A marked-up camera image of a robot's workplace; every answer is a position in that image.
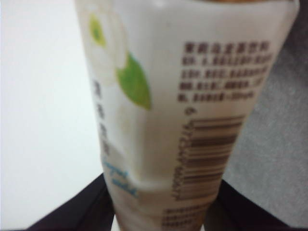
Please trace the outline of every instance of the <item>white bottle label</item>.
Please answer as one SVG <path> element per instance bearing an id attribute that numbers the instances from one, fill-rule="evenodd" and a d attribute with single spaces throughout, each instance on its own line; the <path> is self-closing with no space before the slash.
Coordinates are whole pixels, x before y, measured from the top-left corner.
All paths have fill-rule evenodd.
<path id="1" fill-rule="evenodd" d="M 120 227 L 198 230 L 298 2 L 76 7 Z"/>

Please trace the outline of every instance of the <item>white background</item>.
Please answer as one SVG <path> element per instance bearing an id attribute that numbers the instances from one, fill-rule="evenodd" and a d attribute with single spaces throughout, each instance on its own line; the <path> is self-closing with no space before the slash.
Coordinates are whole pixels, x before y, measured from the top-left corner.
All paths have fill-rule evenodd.
<path id="1" fill-rule="evenodd" d="M 1 229 L 24 229 L 102 173 L 73 1 L 1 1 Z"/>

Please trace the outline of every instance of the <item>green leaf graphic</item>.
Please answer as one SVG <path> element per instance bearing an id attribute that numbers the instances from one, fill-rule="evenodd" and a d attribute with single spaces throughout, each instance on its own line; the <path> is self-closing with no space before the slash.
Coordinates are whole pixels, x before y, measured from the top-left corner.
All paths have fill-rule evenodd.
<path id="1" fill-rule="evenodd" d="M 126 67 L 117 70 L 117 77 L 123 92 L 135 104 L 149 110 L 150 91 L 140 64 L 129 53 Z"/>
<path id="2" fill-rule="evenodd" d="M 91 14 L 90 16 L 89 27 L 90 27 L 90 33 L 94 41 L 98 45 L 104 47 L 106 45 L 106 40 L 103 34 L 101 23 L 94 14 Z"/>

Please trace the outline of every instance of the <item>product label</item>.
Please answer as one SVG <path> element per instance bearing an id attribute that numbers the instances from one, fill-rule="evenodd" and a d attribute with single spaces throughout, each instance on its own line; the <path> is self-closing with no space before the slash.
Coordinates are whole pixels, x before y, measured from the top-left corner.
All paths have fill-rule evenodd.
<path id="1" fill-rule="evenodd" d="M 297 1 L 76 0 L 124 231 L 197 231 Z"/>

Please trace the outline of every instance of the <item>white flower graphic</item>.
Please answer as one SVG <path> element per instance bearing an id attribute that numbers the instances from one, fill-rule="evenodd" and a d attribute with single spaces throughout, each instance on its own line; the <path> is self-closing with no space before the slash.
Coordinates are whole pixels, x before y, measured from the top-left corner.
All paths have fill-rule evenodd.
<path id="1" fill-rule="evenodd" d="M 127 63 L 123 24 L 110 0 L 76 1 L 89 66 L 104 85 L 116 82 L 116 71 Z"/>

